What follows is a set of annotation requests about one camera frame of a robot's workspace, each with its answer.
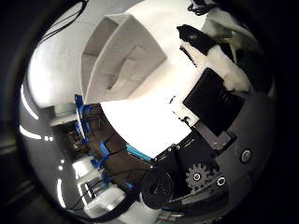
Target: black gear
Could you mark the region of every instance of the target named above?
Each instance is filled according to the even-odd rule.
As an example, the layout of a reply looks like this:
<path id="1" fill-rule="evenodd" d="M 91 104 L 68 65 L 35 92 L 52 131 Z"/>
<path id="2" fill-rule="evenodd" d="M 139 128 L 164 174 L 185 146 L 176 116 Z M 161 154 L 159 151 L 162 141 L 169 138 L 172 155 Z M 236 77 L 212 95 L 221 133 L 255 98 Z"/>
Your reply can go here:
<path id="1" fill-rule="evenodd" d="M 213 179 L 215 174 L 215 169 L 210 169 L 203 163 L 198 163 L 197 166 L 194 164 L 186 174 L 188 187 L 193 190 L 201 189 Z"/>

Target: wire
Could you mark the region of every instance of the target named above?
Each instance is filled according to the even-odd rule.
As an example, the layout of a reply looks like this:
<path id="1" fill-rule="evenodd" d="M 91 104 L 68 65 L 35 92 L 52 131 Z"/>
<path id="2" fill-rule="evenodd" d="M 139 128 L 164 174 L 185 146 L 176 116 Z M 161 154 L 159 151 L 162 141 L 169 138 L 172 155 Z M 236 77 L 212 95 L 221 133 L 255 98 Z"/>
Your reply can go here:
<path id="1" fill-rule="evenodd" d="M 59 23 L 61 23 L 61 22 L 63 22 L 63 21 L 66 21 L 67 19 L 69 19 L 69 18 L 75 16 L 75 15 L 78 14 L 78 13 L 79 13 L 79 10 L 78 10 L 77 12 L 73 13 L 72 15 L 70 15 L 70 16 L 68 16 L 68 17 L 65 17 L 63 20 L 57 21 L 57 22 L 54 23 L 51 27 L 54 27 L 54 26 L 58 25 Z"/>
<path id="2" fill-rule="evenodd" d="M 150 169 L 130 169 L 130 170 L 124 170 L 124 171 L 119 171 L 117 173 L 114 173 L 114 174 L 111 174 L 111 175 L 108 175 L 107 178 L 111 178 L 113 176 L 116 176 L 116 175 L 121 175 L 121 174 L 125 174 L 125 173 L 131 173 L 133 171 L 149 171 Z M 93 189 L 94 187 L 96 187 L 98 184 L 102 183 L 104 181 L 104 179 L 96 182 L 95 184 L 93 184 L 90 189 Z M 75 209 L 75 207 L 81 202 L 81 198 L 83 198 L 87 193 L 89 192 L 89 190 L 86 190 L 80 197 L 79 199 L 75 202 L 75 204 L 70 207 L 70 208 L 66 208 L 66 210 L 70 210 L 70 211 L 78 211 L 78 210 L 82 210 L 83 208 L 77 208 Z"/>
<path id="3" fill-rule="evenodd" d="M 113 156 L 113 155 L 116 155 L 116 154 L 118 154 L 118 153 L 120 153 L 120 152 L 123 152 L 123 151 L 125 151 L 126 149 L 127 149 L 127 147 L 122 148 L 122 149 L 120 149 L 120 150 L 117 150 L 117 151 L 115 151 L 115 152 L 111 152 L 111 153 L 109 154 L 109 157 L 111 157 L 111 156 Z"/>
<path id="4" fill-rule="evenodd" d="M 76 17 L 72 20 L 72 21 L 70 21 L 69 23 L 67 23 L 66 25 L 63 25 L 62 27 L 60 27 L 60 28 L 58 28 L 57 30 L 55 30 L 55 31 L 52 31 L 52 32 L 50 32 L 50 33 L 48 33 L 48 34 L 46 34 L 46 35 L 44 35 L 43 36 L 43 38 L 41 39 L 41 41 L 39 41 L 39 43 L 37 44 L 37 47 L 39 46 L 39 45 L 41 45 L 42 43 L 44 43 L 46 40 L 48 40 L 49 38 L 51 38 L 51 37 L 53 37 L 54 35 L 56 35 L 56 34 L 58 34 L 59 32 L 61 32 L 62 30 L 64 30 L 66 27 L 68 27 L 69 25 L 71 25 L 81 14 L 82 14 L 82 12 L 85 10 L 85 8 L 86 8 L 86 6 L 87 6 L 87 4 L 88 4 L 88 2 L 89 2 L 89 0 L 78 0 L 78 2 L 81 2 L 82 3 L 82 6 L 81 6 L 81 9 L 78 11 L 78 14 L 77 13 L 75 13 L 75 15 L 76 15 Z"/>

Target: black cable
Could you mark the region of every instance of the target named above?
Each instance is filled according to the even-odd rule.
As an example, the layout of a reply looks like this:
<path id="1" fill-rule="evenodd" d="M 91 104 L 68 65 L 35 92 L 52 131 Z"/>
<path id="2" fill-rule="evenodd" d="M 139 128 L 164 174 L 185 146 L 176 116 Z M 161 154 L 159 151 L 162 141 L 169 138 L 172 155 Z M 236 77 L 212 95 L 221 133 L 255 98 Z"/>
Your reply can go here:
<path id="1" fill-rule="evenodd" d="M 115 175 L 121 175 L 121 174 L 128 173 L 128 172 L 131 173 L 131 172 L 133 172 L 133 171 L 148 171 L 148 170 L 149 170 L 149 169 L 130 169 L 130 170 L 124 170 L 124 171 L 119 171 L 119 172 L 117 172 L 117 173 L 114 173 L 114 174 L 112 174 L 112 175 L 108 175 L 107 178 L 111 178 L 111 177 L 113 177 L 113 176 L 115 176 Z M 103 181 L 104 181 L 104 179 L 102 179 L 102 180 L 96 182 L 95 184 L 93 184 L 93 185 L 90 187 L 90 189 L 93 189 L 94 187 L 96 187 L 96 185 L 102 183 Z M 75 204 L 74 204 L 72 207 L 70 207 L 70 208 L 65 208 L 65 209 L 66 209 L 66 210 L 69 210 L 69 211 L 77 211 L 77 210 L 81 210 L 81 209 L 75 209 L 75 207 L 81 202 L 81 199 L 82 199 L 86 194 L 88 194 L 88 192 L 90 191 L 90 189 L 89 189 L 89 190 L 86 190 L 86 191 L 79 197 L 79 199 L 75 202 Z"/>
<path id="2" fill-rule="evenodd" d="M 63 20 L 60 20 L 60 21 L 55 22 L 51 27 L 56 26 L 56 25 L 58 25 L 59 23 L 61 23 L 61 22 L 63 22 L 63 21 L 66 21 L 67 19 L 69 19 L 69 18 L 75 16 L 75 15 L 78 14 L 78 13 L 79 13 L 79 10 L 78 10 L 77 12 L 73 13 L 72 15 L 70 15 L 70 16 L 68 16 L 68 17 L 65 17 Z"/>
<path id="3" fill-rule="evenodd" d="M 60 27 L 59 29 L 55 30 L 55 31 L 52 31 L 46 35 L 43 36 L 43 38 L 41 39 L 41 41 L 37 44 L 37 47 L 39 45 L 41 45 L 43 42 L 45 42 L 46 40 L 48 40 L 49 38 L 51 38 L 52 36 L 58 34 L 59 32 L 61 32 L 62 30 L 64 30 L 66 27 L 68 27 L 69 25 L 71 25 L 81 14 L 82 12 L 85 10 L 89 0 L 78 0 L 78 2 L 81 2 L 82 3 L 82 7 L 81 9 L 78 11 L 78 14 L 77 16 L 72 20 L 70 21 L 69 23 L 67 23 L 66 25 L 63 25 L 62 27 Z"/>
<path id="4" fill-rule="evenodd" d="M 113 155 L 116 155 L 116 154 L 118 154 L 118 153 L 120 153 L 120 152 L 123 152 L 123 151 L 125 151 L 126 149 L 127 149 L 127 147 L 122 148 L 122 149 L 120 149 L 120 150 L 117 150 L 117 151 L 115 151 L 115 152 L 111 152 L 111 153 L 109 154 L 109 157 L 111 157 L 111 156 L 113 156 Z"/>
<path id="5" fill-rule="evenodd" d="M 116 132 L 114 131 L 114 133 L 104 141 L 104 144 L 106 144 L 108 141 L 110 141 L 110 139 L 114 136 L 115 133 Z"/>

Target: white plastic part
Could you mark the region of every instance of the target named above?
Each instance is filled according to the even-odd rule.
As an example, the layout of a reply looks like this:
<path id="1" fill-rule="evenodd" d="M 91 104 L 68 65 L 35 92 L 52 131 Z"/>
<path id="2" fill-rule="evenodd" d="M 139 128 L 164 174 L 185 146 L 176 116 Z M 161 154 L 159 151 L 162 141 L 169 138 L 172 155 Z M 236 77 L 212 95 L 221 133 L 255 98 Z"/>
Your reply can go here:
<path id="1" fill-rule="evenodd" d="M 84 104 L 127 98 L 165 59 L 158 43 L 134 16 L 105 16 L 81 58 Z"/>
<path id="2" fill-rule="evenodd" d="M 101 104 L 118 134 L 152 158 L 191 131 L 169 104 L 181 88 L 188 86 L 186 83 L 197 79 L 194 65 L 179 49 L 177 26 L 189 24 L 201 30 L 206 15 L 196 16 L 187 10 L 189 5 L 186 0 L 147 0 L 127 11 L 146 27 L 167 59 L 127 99 Z"/>
<path id="3" fill-rule="evenodd" d="M 125 193 L 117 188 L 110 187 L 84 207 L 89 217 L 99 217 L 116 207 L 125 197 Z M 113 224 L 153 224 L 161 210 L 148 208 L 143 202 L 134 202 L 129 210 L 109 223 Z"/>
<path id="4" fill-rule="evenodd" d="M 207 56 L 198 49 L 191 46 L 188 42 L 182 42 L 181 46 L 185 48 L 191 56 L 193 62 L 197 65 L 195 76 L 197 81 L 206 68 L 213 69 L 222 79 L 223 85 L 228 91 L 250 91 L 252 89 L 248 77 L 236 66 L 221 50 L 220 46 L 211 48 Z M 193 126 L 200 118 L 193 114 L 182 102 L 192 90 L 196 82 L 189 82 L 179 91 L 172 102 L 174 113 L 180 118 L 188 117 L 189 126 Z"/>

